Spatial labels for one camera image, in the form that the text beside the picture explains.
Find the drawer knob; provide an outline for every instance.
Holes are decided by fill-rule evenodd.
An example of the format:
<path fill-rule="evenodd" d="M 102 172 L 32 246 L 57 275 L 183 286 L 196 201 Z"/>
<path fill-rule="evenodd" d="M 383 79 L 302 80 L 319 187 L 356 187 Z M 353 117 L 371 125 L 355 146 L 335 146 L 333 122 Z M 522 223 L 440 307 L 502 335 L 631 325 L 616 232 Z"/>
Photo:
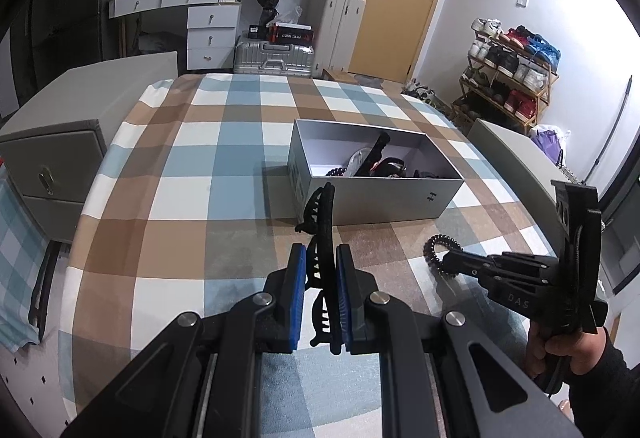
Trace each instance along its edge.
<path fill-rule="evenodd" d="M 38 178 L 40 179 L 40 183 L 47 191 L 49 196 L 53 196 L 53 177 L 51 176 L 51 171 L 48 167 L 43 167 L 41 172 L 38 173 Z"/>

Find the checkered blanket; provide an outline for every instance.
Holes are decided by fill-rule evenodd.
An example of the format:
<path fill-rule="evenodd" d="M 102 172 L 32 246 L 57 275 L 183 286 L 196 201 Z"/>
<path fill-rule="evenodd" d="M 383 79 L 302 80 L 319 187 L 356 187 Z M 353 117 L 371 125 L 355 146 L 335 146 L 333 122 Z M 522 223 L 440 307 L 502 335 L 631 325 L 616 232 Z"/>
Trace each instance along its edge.
<path fill-rule="evenodd" d="M 38 343 L 28 321 L 31 293 L 48 241 L 31 220 L 0 167 L 0 344 L 15 353 L 27 342 Z"/>
<path fill-rule="evenodd" d="M 84 206 L 66 271 L 60 382 L 71 417 L 174 317 L 213 315 L 261 290 L 287 263 L 294 232 L 287 156 L 296 118 L 428 134 L 465 178 L 437 219 L 334 227 L 356 267 L 418 312 L 458 307 L 511 356 L 521 319 L 475 280 L 434 275 L 426 240 L 467 250 L 547 253 L 518 198 L 444 116 L 411 97 L 358 85 L 242 74 L 184 75 L 150 86 L 115 135 Z M 263 435 L 380 435 L 378 358 L 311 348 L 263 358 Z"/>

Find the black sleeve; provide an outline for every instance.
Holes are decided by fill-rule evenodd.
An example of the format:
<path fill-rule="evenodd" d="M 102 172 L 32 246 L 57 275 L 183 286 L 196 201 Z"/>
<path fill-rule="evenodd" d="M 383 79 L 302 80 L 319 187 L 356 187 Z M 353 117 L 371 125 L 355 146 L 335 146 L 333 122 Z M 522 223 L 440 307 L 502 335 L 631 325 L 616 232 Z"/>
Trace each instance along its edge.
<path fill-rule="evenodd" d="M 584 438 L 617 436 L 609 431 L 614 422 L 624 416 L 621 413 L 640 409 L 630 407 L 636 405 L 638 398 L 634 375 L 620 350 L 611 344 L 608 333 L 607 344 L 596 366 L 586 374 L 570 374 L 566 382 L 570 387 L 575 424 Z"/>

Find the hand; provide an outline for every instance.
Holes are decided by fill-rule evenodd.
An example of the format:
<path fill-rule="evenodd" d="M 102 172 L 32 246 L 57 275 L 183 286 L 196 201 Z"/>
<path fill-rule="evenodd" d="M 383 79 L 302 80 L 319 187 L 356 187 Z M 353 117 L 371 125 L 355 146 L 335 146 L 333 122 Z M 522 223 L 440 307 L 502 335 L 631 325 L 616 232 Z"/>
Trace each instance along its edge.
<path fill-rule="evenodd" d="M 540 325 L 531 322 L 524 369 L 531 378 L 544 373 L 545 357 L 549 353 L 558 357 L 572 357 L 571 371 L 574 374 L 586 374 L 598 363 L 606 344 L 607 334 L 604 328 L 598 328 L 597 335 L 578 330 L 569 335 L 551 337 L 545 342 L 540 337 Z"/>

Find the gray shoe box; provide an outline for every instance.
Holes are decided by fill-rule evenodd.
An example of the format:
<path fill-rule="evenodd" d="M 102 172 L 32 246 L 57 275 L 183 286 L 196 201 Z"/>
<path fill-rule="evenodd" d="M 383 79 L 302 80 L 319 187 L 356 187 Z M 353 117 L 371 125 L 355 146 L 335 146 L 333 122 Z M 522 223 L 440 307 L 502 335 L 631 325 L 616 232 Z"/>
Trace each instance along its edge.
<path fill-rule="evenodd" d="M 441 178 L 326 176 L 335 167 L 345 167 L 355 151 L 372 147 L 381 131 L 391 137 L 382 151 L 383 159 L 404 160 L 407 176 L 418 169 Z M 334 225 L 433 219 L 442 214 L 464 182 L 426 134 L 322 120 L 296 120 L 287 168 L 300 221 L 310 195 L 326 182 L 333 183 Z"/>

